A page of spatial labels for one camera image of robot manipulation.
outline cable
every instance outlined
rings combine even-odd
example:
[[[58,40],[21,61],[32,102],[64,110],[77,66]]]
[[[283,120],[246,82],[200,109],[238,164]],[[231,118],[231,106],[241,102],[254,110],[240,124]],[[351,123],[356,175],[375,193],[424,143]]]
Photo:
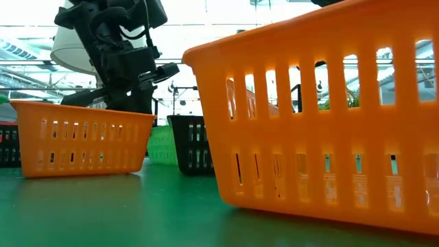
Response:
[[[148,13],[148,4],[146,3],[146,0],[141,0],[140,3],[145,8],[146,23],[144,25],[145,30],[143,30],[143,32],[145,32],[144,35],[146,36],[146,45],[148,47],[153,47],[154,44],[152,43],[152,39],[151,39],[151,35],[150,35],[150,13]]]
[[[108,45],[119,46],[116,42],[106,40],[99,34],[96,34],[97,29],[105,22],[112,21],[113,23],[125,23],[130,20],[128,11],[123,7],[111,7],[99,12],[93,17],[90,22],[90,33],[98,40]]]
[[[127,34],[125,34],[123,31],[122,31],[122,29],[121,29],[121,27],[119,26],[119,31],[120,31],[120,33],[121,33],[121,35],[124,37],[124,38],[126,38],[126,39],[129,39],[129,40],[136,40],[136,39],[139,39],[139,38],[141,38],[142,36],[144,36],[145,35],[145,30],[143,30],[140,34],[137,34],[136,36],[128,36]]]

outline green basket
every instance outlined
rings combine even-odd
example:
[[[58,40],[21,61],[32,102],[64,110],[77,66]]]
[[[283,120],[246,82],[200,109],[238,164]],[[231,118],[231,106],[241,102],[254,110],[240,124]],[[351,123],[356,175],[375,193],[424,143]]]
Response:
[[[171,126],[152,128],[147,150],[151,163],[178,165],[176,144]]]
[[[5,95],[1,95],[0,94],[0,104],[6,103],[8,102],[8,97],[6,97]]]

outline basket slot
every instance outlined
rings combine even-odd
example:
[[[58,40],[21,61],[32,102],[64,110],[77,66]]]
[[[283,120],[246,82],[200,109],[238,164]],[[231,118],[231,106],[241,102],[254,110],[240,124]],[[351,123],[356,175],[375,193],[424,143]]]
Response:
[[[46,138],[46,131],[47,131],[47,120],[44,119],[41,121],[41,126],[40,126],[40,138],[41,139]]]
[[[5,148],[5,157],[3,159],[5,162],[9,161],[9,148]]]
[[[201,129],[201,124],[197,123],[197,141],[203,140],[204,130]]]
[[[261,156],[259,153],[254,154],[254,165],[253,165],[253,181],[254,181],[254,196],[256,198],[263,197],[263,183],[262,183],[262,173],[260,169],[261,165]]]
[[[385,167],[389,210],[404,212],[403,178],[399,176],[396,155],[386,155]]]
[[[75,164],[75,152],[70,153],[70,165]]]
[[[54,168],[55,161],[56,161],[55,160],[55,152],[51,151],[49,153],[49,165],[48,165],[49,169],[53,169]]]
[[[427,43],[426,46],[432,46],[434,47],[433,40],[432,39],[425,39],[425,40],[418,40],[423,41],[424,43]],[[421,51],[417,51],[416,59],[426,59],[431,58],[435,60],[434,50],[433,53],[430,54],[424,54]],[[434,73],[436,66],[435,64],[431,64],[430,68],[422,68],[419,64],[417,65],[417,74],[418,74],[418,97],[421,102],[434,102],[436,101],[437,94],[435,92],[430,92],[431,89],[436,89],[436,74]],[[428,93],[422,93],[421,89],[425,88]]]
[[[210,163],[209,162],[209,151],[208,150],[203,150],[203,168],[207,168],[210,167]]]
[[[107,125],[105,123],[103,123],[101,125],[101,132],[100,132],[100,139],[99,139],[101,141],[104,141],[106,138],[106,127],[107,127]]]
[[[247,88],[247,107],[248,107],[248,117],[256,117],[256,102],[254,97],[254,76],[253,74],[247,74],[244,78],[246,81]]]
[[[197,156],[196,156],[196,163],[195,163],[195,166],[196,166],[197,169],[198,169],[198,168],[200,168],[200,155],[201,155],[201,152],[200,152],[199,149],[197,149],[196,154],[197,154]]]
[[[270,114],[270,116],[279,115],[278,108],[276,107],[278,104],[276,71],[266,71],[265,79],[267,81],[268,113]]]
[[[206,126],[204,125],[203,127],[203,141],[207,142],[207,130],[206,130]]]
[[[11,153],[11,161],[14,162],[16,160],[16,150],[15,148],[12,148],[12,153]]]
[[[67,139],[68,135],[69,135],[69,122],[64,121],[64,124],[62,126],[62,138]]]
[[[111,126],[110,126],[110,141],[115,140],[115,131],[116,131],[116,126],[114,124],[111,124]]]
[[[73,123],[73,133],[72,133],[72,139],[75,140],[78,137],[78,128],[79,128],[79,123],[78,122],[74,122]]]
[[[239,165],[239,157],[238,157],[238,154],[235,154],[236,155],[236,168],[237,168],[237,171],[238,171],[238,179],[239,179],[239,184],[240,185],[242,185],[242,177],[241,177],[241,166]]]
[[[324,166],[325,166],[325,175],[324,175],[324,190],[325,196],[328,204],[336,204],[337,203],[337,185],[335,181],[335,174],[333,172],[333,168],[331,167],[332,163],[332,154],[324,155]]]
[[[189,141],[193,141],[193,124],[189,124]]]
[[[84,122],[83,139],[86,141],[88,137],[88,122]]]
[[[439,154],[425,155],[424,171],[429,214],[439,217]]]
[[[117,140],[122,141],[123,140],[123,126],[119,125],[119,129],[117,131]]]
[[[90,154],[88,155],[88,164],[89,164],[89,168],[90,169],[92,169],[93,168],[93,164],[94,164],[94,158],[95,158],[95,155],[94,155],[95,153],[94,153],[94,151],[90,151]]]
[[[297,154],[298,197],[301,202],[309,201],[308,162],[306,154]]]
[[[382,54],[383,52],[389,52],[390,54],[394,54],[394,51],[391,47],[389,46],[380,47],[376,52],[377,59],[379,59],[379,54]],[[395,105],[395,99],[396,99],[395,91],[394,90],[383,91],[381,89],[382,86],[385,86],[384,83],[388,83],[394,80],[395,67],[393,60],[392,63],[389,64],[389,67],[385,70],[379,69],[380,68],[379,63],[377,63],[376,66],[377,66],[377,83],[379,88],[379,102],[381,105]]]
[[[193,165],[192,165],[192,160],[193,160],[193,153],[192,150],[188,150],[188,154],[187,154],[187,163],[189,166],[189,169],[192,169]]]
[[[81,151],[81,167],[84,167],[85,166],[85,163],[86,163],[86,157],[87,157],[87,155],[86,155],[86,152],[85,152],[85,150],[82,150]]]
[[[51,123],[52,127],[51,127],[51,138],[56,139],[57,135],[58,135],[58,121],[54,120]]]
[[[38,152],[37,169],[42,169],[43,167],[44,167],[44,152],[40,150]]]
[[[273,154],[272,163],[274,170],[274,195],[278,199],[285,199],[285,179],[282,154]]]
[[[98,165],[98,167],[102,168],[102,166],[104,165],[105,161],[106,160],[104,159],[104,153],[100,152],[99,153],[99,165]]]
[[[281,77],[285,77],[285,67],[288,67],[288,78],[289,78],[289,88],[290,88],[290,97],[292,100],[292,104],[294,106],[297,106],[298,113],[302,112],[302,99],[301,94],[302,90],[299,84],[300,83],[300,70],[298,69],[298,66],[290,65],[287,61],[279,62],[276,64],[276,70],[278,71],[278,75]],[[288,96],[283,96],[283,91],[285,86],[282,86],[285,82],[285,79],[279,80],[280,86],[278,86],[278,92],[279,92],[279,108],[282,109],[282,105],[289,104],[290,102],[285,103],[285,98],[288,98]]]
[[[227,79],[227,100],[228,100],[228,111],[230,113],[230,118],[233,119],[236,116],[236,100],[235,100],[235,82],[232,78]]]
[[[368,208],[368,179],[362,174],[361,154],[353,155],[353,165],[356,173],[353,175],[355,207],[360,209]]]
[[[314,69],[314,78],[316,80],[316,91],[318,94],[318,100],[320,100],[318,102],[319,103],[318,110],[329,110],[329,106],[327,106],[327,104],[325,104],[325,103],[330,99],[331,94],[332,94],[331,93],[331,83],[330,83],[329,92],[327,93],[327,95],[322,94],[323,91],[325,90],[325,88],[323,87],[324,85],[322,85],[322,81],[329,81],[329,69],[330,69],[329,64],[328,64],[327,68],[321,68],[321,67],[317,68],[316,67]],[[334,79],[335,79],[335,80],[333,80],[334,82],[339,82],[339,83],[343,82],[343,81],[340,81],[339,78],[334,78]]]

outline basket rim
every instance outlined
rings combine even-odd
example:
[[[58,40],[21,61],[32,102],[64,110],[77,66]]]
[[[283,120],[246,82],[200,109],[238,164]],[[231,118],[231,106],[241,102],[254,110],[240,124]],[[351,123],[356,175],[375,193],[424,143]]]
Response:
[[[346,1],[337,2],[328,5],[324,8],[320,8],[308,12],[306,14],[295,16],[291,19],[279,21],[269,25],[264,25],[262,27],[258,27],[252,30],[234,34],[232,36],[221,38],[213,42],[192,47],[183,53],[182,61],[186,65],[192,67],[193,65],[195,65],[195,61],[200,56],[206,55],[206,53],[208,53],[209,51],[219,51],[224,47],[227,47],[229,45],[234,45],[237,43],[237,41],[244,42],[258,38],[264,38],[266,37],[267,33],[275,34],[278,32],[282,32],[288,27],[301,26],[303,23],[306,23],[307,21],[314,19],[316,17],[323,18],[324,16],[325,17],[334,16],[335,14],[337,14],[336,10],[349,11],[349,10],[355,10],[357,8],[361,9],[364,6],[381,1],[389,2],[393,0],[346,0]]]
[[[17,122],[15,121],[0,121],[0,126],[17,126]]]
[[[110,112],[110,113],[117,113],[119,115],[136,115],[136,116],[142,116],[142,117],[153,117],[154,119],[157,118],[156,115],[153,114],[145,114],[145,113],[133,113],[133,112],[124,112],[119,110],[107,110],[107,109],[98,109],[98,108],[87,108],[87,107],[81,107],[81,106],[65,106],[65,105],[59,105],[59,104],[48,104],[48,103],[40,103],[40,102],[26,102],[22,100],[11,100],[10,104],[16,108],[18,105],[34,105],[34,106],[45,106],[45,107],[52,107],[52,108],[72,108],[76,110],[89,110],[89,111],[95,111],[95,112]]]

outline green leaves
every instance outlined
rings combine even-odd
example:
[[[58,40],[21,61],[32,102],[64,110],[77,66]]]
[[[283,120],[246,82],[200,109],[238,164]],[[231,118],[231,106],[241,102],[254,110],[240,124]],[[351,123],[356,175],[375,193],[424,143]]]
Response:
[[[346,88],[347,102],[348,108],[359,107],[359,91],[352,91]],[[329,110],[329,99],[323,103],[318,105],[319,110]]]

